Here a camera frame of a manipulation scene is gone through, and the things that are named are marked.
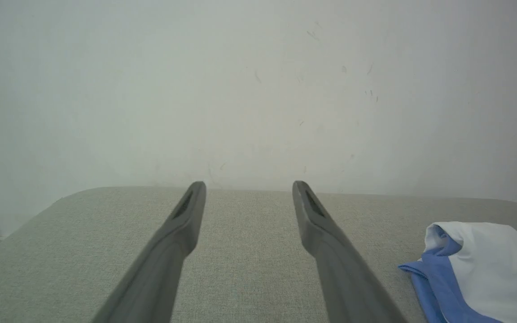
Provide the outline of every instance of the folded cloth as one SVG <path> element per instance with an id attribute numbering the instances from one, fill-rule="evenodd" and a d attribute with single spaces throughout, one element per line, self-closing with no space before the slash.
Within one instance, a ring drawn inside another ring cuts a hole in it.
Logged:
<path id="1" fill-rule="evenodd" d="M 429 323 L 517 323 L 517 231 L 494 223 L 438 222 L 422 259 L 399 266 Z"/>

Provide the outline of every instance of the wall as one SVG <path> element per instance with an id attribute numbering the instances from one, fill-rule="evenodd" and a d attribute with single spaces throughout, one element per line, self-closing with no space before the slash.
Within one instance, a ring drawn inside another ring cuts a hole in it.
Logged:
<path id="1" fill-rule="evenodd" d="M 517 1 L 0 0 L 0 236 L 120 185 L 517 201 Z"/>

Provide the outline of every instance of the blue cloth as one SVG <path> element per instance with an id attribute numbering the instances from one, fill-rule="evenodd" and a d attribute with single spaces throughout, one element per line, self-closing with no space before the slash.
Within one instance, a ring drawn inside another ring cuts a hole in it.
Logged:
<path id="1" fill-rule="evenodd" d="M 414 290 L 428 322 L 498 322 L 474 311 L 464 301 L 448 258 L 462 246 L 449 237 L 441 227 L 436 226 L 435 232 L 444 241 L 443 247 L 425 251 L 422 261 L 407 262 L 398 266 L 412 275 Z"/>

